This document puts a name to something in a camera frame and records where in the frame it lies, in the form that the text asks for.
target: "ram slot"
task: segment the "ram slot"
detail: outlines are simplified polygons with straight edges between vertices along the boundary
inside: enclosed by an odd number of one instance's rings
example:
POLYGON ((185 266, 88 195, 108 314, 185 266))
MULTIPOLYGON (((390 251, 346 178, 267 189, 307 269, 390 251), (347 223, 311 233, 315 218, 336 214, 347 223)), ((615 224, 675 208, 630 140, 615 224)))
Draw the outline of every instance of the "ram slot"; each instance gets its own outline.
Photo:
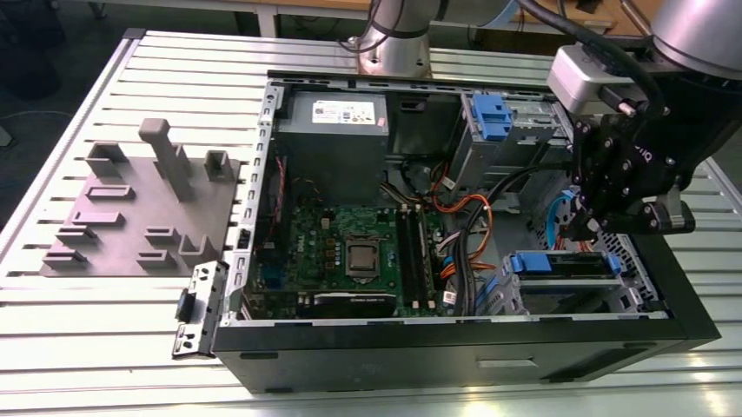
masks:
POLYGON ((411 258, 412 258, 412 276, 415 277, 415 288, 418 294, 418 301, 420 306, 428 305, 428 286, 426 284, 426 258, 423 250, 426 243, 423 241, 422 224, 419 222, 419 215, 411 211, 407 215, 407 230, 411 240, 411 258))
POLYGON ((399 252, 399 265, 402 269, 402 295, 404 297, 404 305, 407 306, 419 299, 412 260, 415 248, 411 244, 411 233, 407 226, 408 218, 410 213, 407 210, 396 211, 396 250, 399 252))

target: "metal bracket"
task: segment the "metal bracket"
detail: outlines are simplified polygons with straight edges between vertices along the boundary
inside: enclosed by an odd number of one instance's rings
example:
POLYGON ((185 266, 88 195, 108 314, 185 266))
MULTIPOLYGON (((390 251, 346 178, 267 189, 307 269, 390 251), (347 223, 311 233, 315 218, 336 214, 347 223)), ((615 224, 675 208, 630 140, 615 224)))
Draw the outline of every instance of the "metal bracket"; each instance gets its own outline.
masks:
POLYGON ((213 358, 211 343, 220 314, 224 283, 229 267, 220 261, 196 265, 189 285, 183 289, 175 318, 180 322, 172 358, 213 358))
POLYGON ((685 226, 683 206, 681 200, 681 188, 678 184, 667 191, 666 194, 658 195, 657 203, 665 206, 667 211, 667 219, 673 228, 682 228, 685 226))

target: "blue plastic latch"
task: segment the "blue plastic latch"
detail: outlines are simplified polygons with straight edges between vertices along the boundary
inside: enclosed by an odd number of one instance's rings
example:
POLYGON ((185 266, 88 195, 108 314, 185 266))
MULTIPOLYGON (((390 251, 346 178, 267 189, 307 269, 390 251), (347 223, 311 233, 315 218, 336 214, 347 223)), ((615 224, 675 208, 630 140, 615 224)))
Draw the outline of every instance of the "blue plastic latch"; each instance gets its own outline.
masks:
POLYGON ((512 264, 512 273, 523 272, 523 262, 519 255, 510 256, 510 263, 512 264))
POLYGON ((623 271, 620 258, 614 254, 607 254, 606 258, 607 258, 607 264, 611 267, 611 271, 614 271, 614 274, 615 275, 620 274, 623 271))
POLYGON ((552 265, 546 254, 518 254, 526 272, 551 272, 552 265))
POLYGON ((504 141, 512 129, 512 111, 506 106, 502 96, 475 94, 472 112, 482 126, 482 138, 486 141, 504 141))

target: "aluminum table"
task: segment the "aluminum table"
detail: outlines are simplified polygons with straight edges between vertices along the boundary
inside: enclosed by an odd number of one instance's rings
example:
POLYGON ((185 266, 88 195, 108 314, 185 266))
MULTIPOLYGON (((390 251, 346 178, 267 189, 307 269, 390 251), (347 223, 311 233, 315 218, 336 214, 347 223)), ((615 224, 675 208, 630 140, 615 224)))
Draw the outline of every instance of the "aluminum table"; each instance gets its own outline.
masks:
MULTIPOLYGON (((544 85, 551 58, 432 50, 431 63, 435 78, 544 85)), ((241 177, 249 175, 271 69, 352 73, 355 61, 334 43, 315 41, 153 31, 121 41, 0 234, 0 414, 742 413, 742 199, 711 160, 685 192, 698 231, 667 240, 723 337, 588 383, 251 395, 219 361, 171 360, 172 316, 187 277, 39 276, 91 172, 83 158, 93 141, 149 156, 137 126, 145 117, 164 117, 188 156, 224 149, 243 162, 241 177)), ((235 220, 248 188, 237 189, 235 220)), ((233 228, 227 238, 233 241, 233 228)))

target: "blue cable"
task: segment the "blue cable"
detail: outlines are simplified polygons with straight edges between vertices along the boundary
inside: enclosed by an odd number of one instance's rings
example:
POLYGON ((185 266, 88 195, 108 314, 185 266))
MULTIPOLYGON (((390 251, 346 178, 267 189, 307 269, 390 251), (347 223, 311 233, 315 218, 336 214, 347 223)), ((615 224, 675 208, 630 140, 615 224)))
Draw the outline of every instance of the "blue cable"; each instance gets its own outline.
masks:
POLYGON ((574 193, 564 189, 562 191, 562 195, 554 199, 551 205, 548 206, 548 210, 546 212, 546 225, 543 226, 543 229, 546 231, 546 246, 550 250, 552 250, 556 245, 556 233, 554 232, 554 217, 556 217, 556 210, 559 210, 560 202, 568 202, 574 196, 574 193))

